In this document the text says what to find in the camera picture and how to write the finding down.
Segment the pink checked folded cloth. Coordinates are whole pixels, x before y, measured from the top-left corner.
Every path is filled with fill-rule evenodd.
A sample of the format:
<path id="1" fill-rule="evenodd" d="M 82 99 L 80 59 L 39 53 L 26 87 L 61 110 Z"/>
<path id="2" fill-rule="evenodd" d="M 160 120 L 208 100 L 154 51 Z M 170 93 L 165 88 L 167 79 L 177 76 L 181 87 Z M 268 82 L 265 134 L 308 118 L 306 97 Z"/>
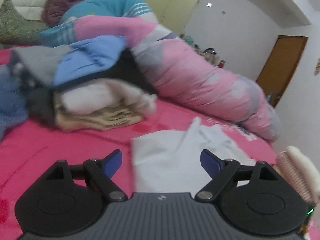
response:
<path id="1" fill-rule="evenodd" d="M 311 191 L 303 178 L 302 173 L 289 158 L 286 152 L 281 152 L 276 157 L 276 163 L 272 166 L 309 204 L 313 203 Z"/>

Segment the cream folded fleece cloth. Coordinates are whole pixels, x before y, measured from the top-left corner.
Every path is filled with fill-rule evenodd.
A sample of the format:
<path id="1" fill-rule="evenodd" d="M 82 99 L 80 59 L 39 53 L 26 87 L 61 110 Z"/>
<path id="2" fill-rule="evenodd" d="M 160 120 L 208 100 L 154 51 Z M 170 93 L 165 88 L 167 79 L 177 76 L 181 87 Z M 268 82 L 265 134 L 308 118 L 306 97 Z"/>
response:
<path id="1" fill-rule="evenodd" d="M 297 147 L 288 146 L 287 154 L 301 173 L 306 185 L 308 186 L 312 200 L 314 203 L 319 203 L 319 171 L 310 160 L 309 157 L 304 155 Z"/>

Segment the pink floral bed blanket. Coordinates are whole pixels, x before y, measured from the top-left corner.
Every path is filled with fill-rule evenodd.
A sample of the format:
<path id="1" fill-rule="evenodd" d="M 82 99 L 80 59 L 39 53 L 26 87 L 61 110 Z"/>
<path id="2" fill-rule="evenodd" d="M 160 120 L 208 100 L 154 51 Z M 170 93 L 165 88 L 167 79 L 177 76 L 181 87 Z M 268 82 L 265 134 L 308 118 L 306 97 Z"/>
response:
<path id="1" fill-rule="evenodd" d="M 195 111 L 158 100 L 156 113 L 146 120 L 108 131 L 86 129 L 63 133 L 33 120 L 7 131 L 1 142 L 1 239 L 21 235 L 14 215 L 16 201 L 56 160 L 79 164 L 119 149 L 123 163 L 113 180 L 129 194 L 133 190 L 131 139 L 161 130 L 184 130 L 198 116 Z"/>

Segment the black garment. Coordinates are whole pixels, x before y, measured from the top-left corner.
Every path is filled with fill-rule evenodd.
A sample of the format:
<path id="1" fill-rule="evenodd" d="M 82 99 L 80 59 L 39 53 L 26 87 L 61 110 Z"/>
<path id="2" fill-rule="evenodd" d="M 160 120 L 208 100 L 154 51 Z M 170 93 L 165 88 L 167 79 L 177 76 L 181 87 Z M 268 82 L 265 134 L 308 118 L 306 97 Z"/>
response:
<path id="1" fill-rule="evenodd" d="M 122 108 L 139 116 L 150 115 L 156 111 L 156 99 L 156 90 L 126 51 L 115 67 L 100 79 L 82 82 L 61 93 L 46 87 L 31 90 L 26 107 L 31 117 L 53 127 L 57 125 L 59 115 L 84 119 Z"/>

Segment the beige folded garment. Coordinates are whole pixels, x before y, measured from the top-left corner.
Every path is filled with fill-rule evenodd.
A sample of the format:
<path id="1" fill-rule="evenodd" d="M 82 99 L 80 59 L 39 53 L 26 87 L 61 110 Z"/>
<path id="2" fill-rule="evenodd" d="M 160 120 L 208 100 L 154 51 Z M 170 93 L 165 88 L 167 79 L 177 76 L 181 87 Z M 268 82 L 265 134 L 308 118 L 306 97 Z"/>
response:
<path id="1" fill-rule="evenodd" d="M 56 127 L 64 132 L 79 129 L 106 131 L 130 126 L 143 120 L 141 115 L 127 108 L 122 103 L 115 103 L 86 115 L 68 113 L 58 95 L 54 96 L 54 111 Z"/>

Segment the white fleece folded garment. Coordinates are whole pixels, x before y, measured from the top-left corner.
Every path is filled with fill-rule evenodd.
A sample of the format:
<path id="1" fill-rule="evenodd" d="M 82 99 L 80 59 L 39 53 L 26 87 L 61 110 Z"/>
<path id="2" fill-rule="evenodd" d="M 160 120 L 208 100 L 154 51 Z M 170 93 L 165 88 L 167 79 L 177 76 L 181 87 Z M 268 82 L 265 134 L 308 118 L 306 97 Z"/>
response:
<path id="1" fill-rule="evenodd" d="M 77 115 L 91 114 L 104 107 L 122 103 L 141 115 L 156 111 L 156 94 L 117 79 L 95 79 L 60 94 L 66 111 Z"/>

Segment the brown wooden door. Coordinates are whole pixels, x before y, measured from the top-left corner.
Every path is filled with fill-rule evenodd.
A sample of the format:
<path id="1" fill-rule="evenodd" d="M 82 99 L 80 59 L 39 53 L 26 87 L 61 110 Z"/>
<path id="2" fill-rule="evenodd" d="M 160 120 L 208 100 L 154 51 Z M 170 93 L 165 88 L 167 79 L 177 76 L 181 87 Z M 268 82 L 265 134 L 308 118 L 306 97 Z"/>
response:
<path id="1" fill-rule="evenodd" d="M 300 62 L 308 38 L 279 35 L 256 83 L 268 103 L 276 107 Z"/>

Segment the grey folded garment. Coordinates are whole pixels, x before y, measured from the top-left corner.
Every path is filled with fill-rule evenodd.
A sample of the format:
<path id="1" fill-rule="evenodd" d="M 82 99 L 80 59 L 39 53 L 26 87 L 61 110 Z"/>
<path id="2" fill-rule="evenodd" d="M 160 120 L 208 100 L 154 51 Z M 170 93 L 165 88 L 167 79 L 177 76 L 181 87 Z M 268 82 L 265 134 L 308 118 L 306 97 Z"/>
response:
<path id="1" fill-rule="evenodd" d="M 22 85 L 51 88 L 58 66 L 70 51 L 66 45 L 16 47 L 11 50 L 8 67 Z"/>

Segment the light blue jacket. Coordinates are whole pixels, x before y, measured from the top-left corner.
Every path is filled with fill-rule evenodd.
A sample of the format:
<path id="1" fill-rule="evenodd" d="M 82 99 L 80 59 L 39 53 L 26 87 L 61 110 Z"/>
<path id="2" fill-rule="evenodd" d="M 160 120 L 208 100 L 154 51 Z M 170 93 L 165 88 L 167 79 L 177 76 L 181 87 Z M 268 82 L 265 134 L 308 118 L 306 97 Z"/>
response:
<path id="1" fill-rule="evenodd" d="M 125 37 L 113 35 L 100 35 L 71 44 L 72 50 L 61 60 L 53 85 L 58 87 L 110 69 L 117 63 L 126 45 Z"/>

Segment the pink grey rolled quilt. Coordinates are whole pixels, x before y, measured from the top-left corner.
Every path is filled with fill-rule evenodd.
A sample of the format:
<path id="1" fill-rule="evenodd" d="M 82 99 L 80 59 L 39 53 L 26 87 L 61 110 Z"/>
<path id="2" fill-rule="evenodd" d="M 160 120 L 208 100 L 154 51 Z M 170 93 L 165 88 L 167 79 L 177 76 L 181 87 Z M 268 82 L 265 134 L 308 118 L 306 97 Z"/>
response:
<path id="1" fill-rule="evenodd" d="M 260 86 L 210 64 L 168 28 L 141 18 L 85 16 L 74 23 L 77 41 L 123 36 L 140 71 L 159 96 L 239 124 L 273 142 L 280 121 Z"/>

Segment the green patterned pillow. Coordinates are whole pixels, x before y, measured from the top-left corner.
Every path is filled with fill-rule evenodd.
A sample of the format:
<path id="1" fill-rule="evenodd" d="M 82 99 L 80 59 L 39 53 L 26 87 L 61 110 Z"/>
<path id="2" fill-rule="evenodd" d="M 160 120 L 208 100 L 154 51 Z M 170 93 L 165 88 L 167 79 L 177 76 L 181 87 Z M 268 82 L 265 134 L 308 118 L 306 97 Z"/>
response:
<path id="1" fill-rule="evenodd" d="M 25 19 L 15 8 L 12 0 L 1 5 L 1 44 L 33 46 L 39 44 L 39 34 L 48 27 L 41 21 Z"/>

